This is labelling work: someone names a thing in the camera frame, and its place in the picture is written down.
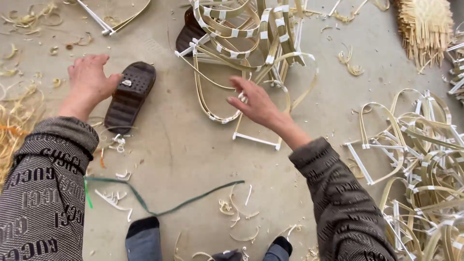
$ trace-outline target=left hand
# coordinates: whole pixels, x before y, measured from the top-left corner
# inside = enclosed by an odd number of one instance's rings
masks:
[[[71,91],[63,100],[58,116],[87,121],[95,106],[111,96],[124,75],[116,73],[106,78],[103,65],[109,58],[107,54],[87,55],[68,67]]]

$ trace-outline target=brown slipper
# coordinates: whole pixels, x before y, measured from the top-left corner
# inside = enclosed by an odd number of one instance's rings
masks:
[[[156,70],[144,62],[135,62],[124,71],[123,79],[113,93],[106,111],[105,127],[133,126],[135,118],[156,80]],[[113,128],[113,133],[125,134],[131,128]]]
[[[185,12],[185,25],[180,31],[175,41],[175,48],[178,52],[183,52],[190,47],[190,42],[193,38],[200,39],[206,32],[198,24],[195,16],[193,15],[193,7],[190,7]],[[192,53],[188,53],[185,56],[192,56]]]

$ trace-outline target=gray patterned sweater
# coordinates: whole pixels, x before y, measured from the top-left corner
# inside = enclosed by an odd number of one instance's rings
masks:
[[[0,195],[0,261],[82,260],[84,174],[97,145],[73,117],[44,120],[26,137]],[[323,261],[395,260],[380,211],[329,143],[290,160],[307,178]]]

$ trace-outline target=concrete floor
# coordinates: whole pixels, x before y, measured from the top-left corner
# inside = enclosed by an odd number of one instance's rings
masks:
[[[101,17],[106,12],[120,18],[129,17],[146,3],[146,0],[134,0],[132,7],[129,1],[108,1],[108,6],[112,7],[106,11],[107,2],[104,0],[87,3]],[[25,14],[31,2],[40,1],[2,1],[0,9],[18,10]],[[101,36],[101,28],[93,20],[80,19],[88,16],[82,8],[59,3],[64,23],[56,29],[63,31],[44,29],[38,38],[0,35],[1,51],[9,53],[10,42],[16,43],[23,50],[19,66],[25,73],[23,78],[32,79],[36,71],[42,72],[41,89],[46,93],[49,115],[56,112],[60,100],[69,91],[67,84],[52,90],[52,79],[67,78],[67,66],[84,53],[108,53],[111,56],[105,67],[108,75],[121,72],[134,61],[154,63],[158,73],[156,83],[137,118],[135,125],[138,129],[132,131],[134,137],[127,139],[126,151],[132,150],[132,153],[122,155],[108,151],[105,154],[105,170],[100,168],[98,160],[91,163],[91,173],[96,176],[115,177],[116,172],[123,173],[126,169],[132,171],[134,174],[130,182],[143,195],[152,211],[169,209],[188,198],[231,181],[246,180],[245,185],[236,187],[235,202],[247,212],[259,210],[258,216],[251,220],[242,217],[230,229],[231,217],[221,214],[218,209],[218,200],[227,199],[230,189],[215,192],[175,213],[162,216],[159,219],[164,260],[172,260],[175,240],[182,231],[179,255],[185,260],[189,260],[193,253],[199,251],[214,254],[246,246],[251,260],[257,261],[263,257],[267,246],[280,231],[296,223],[305,227],[291,236],[290,241],[294,246],[291,260],[300,260],[309,247],[316,245],[313,204],[304,179],[296,173],[287,159],[291,151],[285,144],[280,151],[275,151],[270,146],[243,139],[232,141],[236,123],[218,124],[203,114],[196,96],[193,71],[174,55],[175,39],[183,26],[186,9],[179,8],[178,5],[186,2],[154,0],[143,15],[111,38]],[[348,14],[353,9],[352,5],[356,8],[361,2],[344,0],[337,10]],[[312,0],[308,9],[329,12],[335,3],[336,0]],[[456,5],[454,10],[464,10],[462,2],[455,1],[453,4]],[[456,22],[464,19],[463,13],[456,15]],[[334,26],[336,23],[341,30],[328,29],[324,33],[320,32],[326,25]],[[2,32],[7,29],[5,25],[0,27]],[[429,89],[444,97],[453,113],[453,123],[463,132],[462,106],[454,98],[447,96],[446,91],[450,87],[441,77],[442,74],[447,75],[450,64],[444,62],[442,68],[434,66],[425,70],[426,75],[418,75],[414,63],[407,60],[396,31],[395,10],[390,9],[383,13],[369,2],[348,25],[334,18],[317,20],[315,16],[307,18],[304,23],[301,48],[303,52],[315,56],[320,75],[314,90],[293,111],[292,116],[312,137],[329,135],[329,141],[343,159],[348,153],[340,144],[349,139],[360,138],[358,117],[356,114],[352,115],[351,110],[358,110],[361,105],[370,101],[389,106],[395,93],[407,87],[420,91]],[[92,33],[95,37],[94,43],[76,46],[72,51],[64,49],[65,43],[74,41],[73,34],[84,35],[84,32]],[[333,38],[332,41],[326,39],[328,35]],[[352,62],[363,66],[366,70],[363,75],[353,77],[339,63],[337,55],[345,50],[342,43],[353,46]],[[48,49],[52,46],[60,47],[56,57],[48,54]],[[309,86],[312,77],[309,75],[314,72],[314,66],[309,61],[307,63],[307,67],[295,65],[289,71],[286,85],[292,98],[298,97]],[[208,75],[218,83],[224,84],[227,84],[229,75],[238,74],[229,69],[218,73],[217,68],[206,65],[201,68],[208,70]],[[18,81],[18,76],[0,80],[8,85]],[[206,83],[204,85],[210,108],[219,115],[231,115],[234,110],[224,98],[234,93],[219,90]],[[283,107],[283,95],[275,90],[269,91],[273,100]],[[403,99],[405,102],[402,109],[409,110],[415,98],[405,95]],[[109,99],[102,102],[92,115],[104,116],[109,102]],[[366,119],[372,122],[368,128],[370,134],[384,128],[385,120],[381,114],[372,113]],[[277,140],[277,136],[269,130],[246,120],[240,131],[271,141]],[[360,154],[364,159],[369,159],[365,151]],[[390,171],[388,161],[383,155],[370,156],[371,164],[367,167],[372,176],[380,177]],[[142,159],[144,163],[135,169],[134,164]],[[380,199],[384,183],[367,186],[364,180],[360,182],[376,201]],[[249,184],[253,185],[253,193],[245,208]],[[124,186],[103,183],[90,184],[89,190],[93,189],[106,192],[128,191]],[[124,238],[129,227],[127,213],[115,210],[93,192],[91,198],[94,209],[86,210],[84,260],[126,260]],[[119,205],[134,208],[132,220],[147,216],[132,194],[121,200]],[[248,237],[255,233],[256,226],[261,226],[261,229],[254,244],[237,242],[229,236],[229,233],[233,233],[237,237]],[[90,256],[92,250],[95,250],[95,254]]]

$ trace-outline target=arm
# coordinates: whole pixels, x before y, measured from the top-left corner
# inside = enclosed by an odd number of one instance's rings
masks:
[[[321,260],[396,260],[380,210],[330,144],[323,138],[311,141],[261,87],[241,78],[231,81],[248,103],[232,97],[228,102],[276,132],[294,151],[290,160],[306,178],[314,203]]]
[[[58,117],[38,123],[14,154],[0,195],[0,260],[82,260],[84,174],[98,145],[84,121],[120,78],[104,76],[108,58],[68,68],[71,92]]]

